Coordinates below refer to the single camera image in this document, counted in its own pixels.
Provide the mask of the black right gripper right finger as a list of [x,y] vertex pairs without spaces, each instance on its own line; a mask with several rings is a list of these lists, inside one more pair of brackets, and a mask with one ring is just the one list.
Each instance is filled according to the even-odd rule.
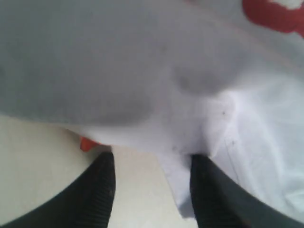
[[190,196],[200,228],[302,228],[250,195],[208,156],[191,157]]

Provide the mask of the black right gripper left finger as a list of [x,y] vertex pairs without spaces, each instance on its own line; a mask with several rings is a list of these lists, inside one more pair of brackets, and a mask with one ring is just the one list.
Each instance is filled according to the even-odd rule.
[[116,189],[114,155],[101,153],[67,188],[5,228],[106,228]]

